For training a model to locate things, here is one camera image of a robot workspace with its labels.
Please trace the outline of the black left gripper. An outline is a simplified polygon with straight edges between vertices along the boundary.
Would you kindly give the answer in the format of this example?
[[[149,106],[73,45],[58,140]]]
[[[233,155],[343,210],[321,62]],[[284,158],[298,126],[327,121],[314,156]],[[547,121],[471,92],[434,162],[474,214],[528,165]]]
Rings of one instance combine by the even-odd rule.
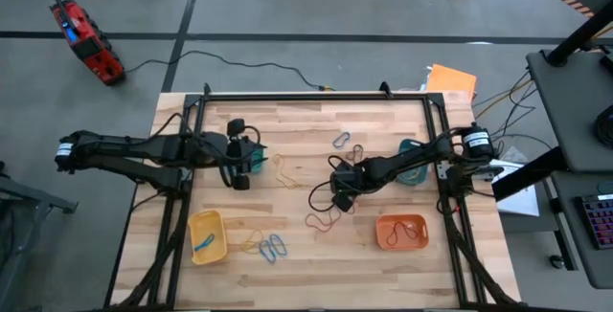
[[[211,157],[211,165],[219,168],[223,183],[228,188],[235,190],[248,190],[249,178],[245,170],[249,165],[259,165],[262,155],[247,152],[264,150],[265,145],[253,142],[249,139],[242,141],[239,137],[246,129],[244,119],[234,119],[227,124],[227,135],[220,133],[208,133],[208,152]]]

